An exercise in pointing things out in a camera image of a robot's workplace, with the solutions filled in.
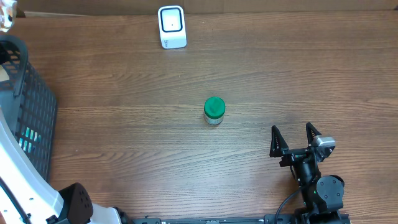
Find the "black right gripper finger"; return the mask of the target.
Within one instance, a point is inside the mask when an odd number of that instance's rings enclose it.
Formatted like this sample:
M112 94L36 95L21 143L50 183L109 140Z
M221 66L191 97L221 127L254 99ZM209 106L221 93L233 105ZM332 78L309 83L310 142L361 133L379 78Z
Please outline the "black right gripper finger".
M309 145L312 144L316 136L321 135L321 133L313 126L311 122L306 124L307 142Z
M289 150L287 143L282 137L279 129L276 125L271 127L271 147L270 147L270 157L282 157L286 151Z

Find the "green lid jar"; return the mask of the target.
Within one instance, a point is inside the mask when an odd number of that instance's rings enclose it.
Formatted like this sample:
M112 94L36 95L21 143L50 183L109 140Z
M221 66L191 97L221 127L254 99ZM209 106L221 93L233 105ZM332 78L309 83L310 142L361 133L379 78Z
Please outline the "green lid jar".
M210 125L218 125L222 122L226 111L225 102L218 96L212 96L205 101L204 117Z

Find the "brown white snack pouch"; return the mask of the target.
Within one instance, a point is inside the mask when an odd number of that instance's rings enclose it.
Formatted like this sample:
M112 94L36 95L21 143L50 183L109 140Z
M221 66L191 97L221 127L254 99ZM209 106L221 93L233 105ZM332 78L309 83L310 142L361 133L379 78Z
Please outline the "brown white snack pouch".
M1 0L1 32L8 32L14 25L17 15L17 1Z

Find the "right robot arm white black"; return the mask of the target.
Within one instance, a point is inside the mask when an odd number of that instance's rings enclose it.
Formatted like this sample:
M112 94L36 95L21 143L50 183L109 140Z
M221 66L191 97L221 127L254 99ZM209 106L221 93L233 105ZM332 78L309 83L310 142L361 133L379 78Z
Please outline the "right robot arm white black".
M298 190L289 195L278 207L275 217L278 223L349 223L348 215L342 215L344 180L337 175L325 175L318 164L331 155L335 149L335 139L324 136L312 123L306 124L306 148L290 149L277 126L271 127L270 157L279 157L281 167L289 167L293 178L298 183ZM285 204L296 195L301 194L304 207L295 209L294 213L283 218L280 216Z

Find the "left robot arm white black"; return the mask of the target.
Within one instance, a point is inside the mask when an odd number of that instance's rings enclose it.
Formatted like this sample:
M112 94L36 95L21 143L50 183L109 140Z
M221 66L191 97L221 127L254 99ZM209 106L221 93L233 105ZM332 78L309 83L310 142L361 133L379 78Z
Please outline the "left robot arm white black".
M80 183L57 191L38 173L1 115L1 215L6 223L132 223L91 201Z

